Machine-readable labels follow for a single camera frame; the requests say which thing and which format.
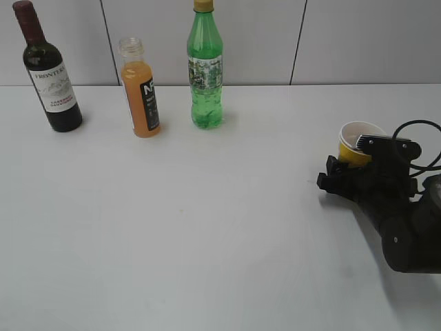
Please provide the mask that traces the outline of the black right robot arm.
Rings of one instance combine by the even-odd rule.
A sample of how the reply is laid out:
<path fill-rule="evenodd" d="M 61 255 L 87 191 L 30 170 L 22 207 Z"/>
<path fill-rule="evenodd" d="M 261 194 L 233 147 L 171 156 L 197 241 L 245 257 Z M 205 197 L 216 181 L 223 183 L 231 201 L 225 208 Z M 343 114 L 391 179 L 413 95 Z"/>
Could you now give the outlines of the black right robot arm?
<path fill-rule="evenodd" d="M 334 156 L 318 175 L 321 190 L 356 203 L 380 235 L 388 266 L 397 272 L 440 273 L 440 176 L 427 177 L 418 201 L 410 163 L 422 152 L 410 139 L 364 134 L 361 150 L 371 161 L 352 168 Z"/>

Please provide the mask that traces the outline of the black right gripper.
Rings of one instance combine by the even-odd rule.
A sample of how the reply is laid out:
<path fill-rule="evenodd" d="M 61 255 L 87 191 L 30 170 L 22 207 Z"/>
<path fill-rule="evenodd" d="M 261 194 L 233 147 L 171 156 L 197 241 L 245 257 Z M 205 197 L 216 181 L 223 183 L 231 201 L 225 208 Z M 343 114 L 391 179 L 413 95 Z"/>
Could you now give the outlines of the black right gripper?
<path fill-rule="evenodd" d="M 372 162 L 353 167 L 329 155 L 327 172 L 318 174 L 318 187 L 356 202 L 378 234 L 392 229 L 415 234 L 411 218 L 416 204 L 411 198 L 418 193 L 418 180 L 409 176 L 409 170 L 422 154 L 420 145 L 410 139 L 362 134 L 356 148 Z"/>

